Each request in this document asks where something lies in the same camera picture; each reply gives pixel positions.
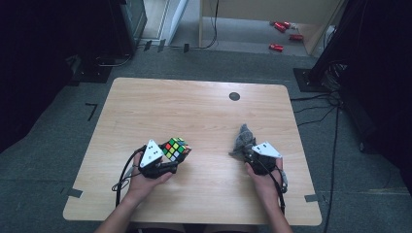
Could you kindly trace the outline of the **white board panel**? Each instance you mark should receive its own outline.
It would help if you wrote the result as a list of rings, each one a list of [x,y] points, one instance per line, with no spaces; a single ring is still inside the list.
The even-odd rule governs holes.
[[[189,0],[179,0],[179,4],[171,20],[169,36],[166,39],[166,42],[168,44],[171,44],[174,39],[174,36],[179,27],[180,21],[185,13],[188,3],[189,3]]]

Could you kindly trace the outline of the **person's right hand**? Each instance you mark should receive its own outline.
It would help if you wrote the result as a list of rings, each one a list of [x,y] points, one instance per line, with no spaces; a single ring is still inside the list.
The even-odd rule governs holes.
[[[254,182],[254,186],[257,192],[257,196],[261,201],[265,200],[277,200],[278,191],[276,183],[282,184],[282,175],[277,169],[273,170],[270,174],[265,176],[257,175],[249,163],[245,163],[247,174]]]

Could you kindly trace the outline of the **multicoloured puzzle cube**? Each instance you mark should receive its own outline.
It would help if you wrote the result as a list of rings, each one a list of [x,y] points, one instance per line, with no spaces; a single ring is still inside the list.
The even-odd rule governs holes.
[[[180,137],[169,139],[160,148],[170,161],[177,161],[178,163],[183,162],[191,152],[191,147]]]

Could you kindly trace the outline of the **grey fluffy cloth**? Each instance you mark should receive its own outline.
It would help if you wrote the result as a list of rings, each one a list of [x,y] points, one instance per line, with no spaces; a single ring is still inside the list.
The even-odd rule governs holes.
[[[251,149],[255,144],[256,137],[253,132],[248,128],[247,124],[242,124],[235,138],[234,147],[229,155],[243,157],[245,156],[244,150]]]

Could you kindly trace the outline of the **dark curtain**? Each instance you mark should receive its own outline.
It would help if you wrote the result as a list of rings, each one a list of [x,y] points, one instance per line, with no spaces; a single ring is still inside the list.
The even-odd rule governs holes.
[[[412,195],[412,0],[353,0],[341,84],[360,106],[362,141],[393,163]]]
[[[0,0],[0,153],[21,140],[73,76],[97,65],[108,0]]]

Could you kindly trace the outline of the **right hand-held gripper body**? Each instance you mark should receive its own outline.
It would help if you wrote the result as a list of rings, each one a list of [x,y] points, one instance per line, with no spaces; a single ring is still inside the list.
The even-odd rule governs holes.
[[[263,142],[252,147],[254,157],[246,158],[257,175],[265,176],[271,173],[276,167],[276,160],[281,159],[282,155],[269,143]]]

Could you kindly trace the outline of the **black cabinet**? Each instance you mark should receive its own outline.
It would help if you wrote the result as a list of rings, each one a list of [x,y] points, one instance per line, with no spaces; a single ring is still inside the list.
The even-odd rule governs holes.
[[[110,0],[120,53],[133,55],[147,23],[144,0]]]

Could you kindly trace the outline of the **black stand base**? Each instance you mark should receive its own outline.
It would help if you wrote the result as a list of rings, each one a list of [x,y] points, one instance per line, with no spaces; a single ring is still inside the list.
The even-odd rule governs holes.
[[[294,68],[293,74],[301,92],[328,92],[322,79],[314,75],[310,69]]]
[[[74,56],[70,62],[73,76],[69,85],[78,86],[80,83],[106,83],[112,71],[110,66],[83,61]]]

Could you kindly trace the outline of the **person's left hand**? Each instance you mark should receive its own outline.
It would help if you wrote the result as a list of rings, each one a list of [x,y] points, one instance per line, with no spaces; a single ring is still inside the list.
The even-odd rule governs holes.
[[[137,168],[137,165],[140,164],[141,155],[142,152],[138,152],[134,156],[132,177],[127,193],[125,194],[128,199],[136,203],[142,202],[157,185],[167,182],[173,176],[172,173],[168,172],[156,179],[145,178]]]

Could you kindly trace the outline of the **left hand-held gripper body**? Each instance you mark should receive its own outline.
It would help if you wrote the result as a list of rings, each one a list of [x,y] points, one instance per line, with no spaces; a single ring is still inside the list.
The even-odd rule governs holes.
[[[139,161],[139,171],[145,178],[156,179],[166,173],[161,159],[163,151],[154,140],[149,140]]]

